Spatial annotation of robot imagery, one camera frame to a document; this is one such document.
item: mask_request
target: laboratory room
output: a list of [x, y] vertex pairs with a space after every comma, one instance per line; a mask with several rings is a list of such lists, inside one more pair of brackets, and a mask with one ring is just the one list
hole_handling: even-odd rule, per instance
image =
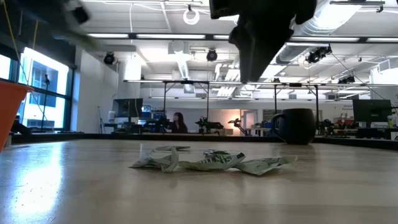
[[0, 0], [0, 223], [396, 223], [397, 20]]

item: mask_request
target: long hair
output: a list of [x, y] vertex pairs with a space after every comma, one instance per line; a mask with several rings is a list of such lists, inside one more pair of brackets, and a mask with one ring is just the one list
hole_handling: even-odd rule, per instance
[[188, 131], [187, 125], [185, 125], [185, 123], [184, 123], [184, 116], [180, 112], [176, 112], [174, 114], [174, 116], [178, 117], [177, 122], [178, 122], [178, 126], [180, 127], [180, 129]]

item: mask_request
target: black mug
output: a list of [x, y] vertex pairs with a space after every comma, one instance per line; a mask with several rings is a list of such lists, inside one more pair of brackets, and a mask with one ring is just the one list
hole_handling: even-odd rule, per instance
[[287, 109], [275, 115], [272, 120], [272, 132], [287, 144], [308, 144], [315, 138], [315, 118], [311, 109]]

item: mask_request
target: orange object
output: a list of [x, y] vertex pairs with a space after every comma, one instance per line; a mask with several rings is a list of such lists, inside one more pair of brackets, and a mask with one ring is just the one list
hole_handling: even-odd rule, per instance
[[33, 88], [0, 81], [0, 152], [6, 144], [19, 105]]

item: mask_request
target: woman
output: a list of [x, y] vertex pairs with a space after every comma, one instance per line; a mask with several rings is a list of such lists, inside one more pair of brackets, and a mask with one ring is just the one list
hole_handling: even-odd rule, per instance
[[174, 122], [172, 124], [172, 133], [188, 133], [188, 128], [184, 123], [184, 117], [181, 113], [174, 114]]

